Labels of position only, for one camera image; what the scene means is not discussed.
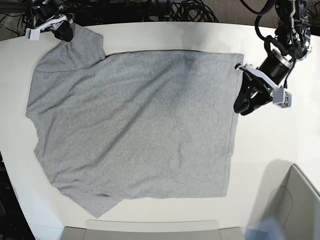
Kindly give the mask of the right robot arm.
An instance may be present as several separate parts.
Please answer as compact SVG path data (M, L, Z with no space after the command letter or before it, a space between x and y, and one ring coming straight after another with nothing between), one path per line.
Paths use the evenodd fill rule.
M43 31L53 33L56 39L70 42L73 37L72 15L62 13L54 0L34 0L31 4L32 23L25 30L25 37L30 41L40 39Z

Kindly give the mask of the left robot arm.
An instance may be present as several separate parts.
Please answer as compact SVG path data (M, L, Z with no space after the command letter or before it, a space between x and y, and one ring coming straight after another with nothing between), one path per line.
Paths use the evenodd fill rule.
M267 57L257 68L240 63L235 66L243 74L233 105L234 112L245 116L268 103L289 108L292 94L288 91L288 77L296 62L304 60L312 49L307 1L268 0L259 11L253 10L245 1L241 3L256 15L254 29L264 43ZM271 8L275 8L280 24L274 32L275 36L263 36L259 23Z

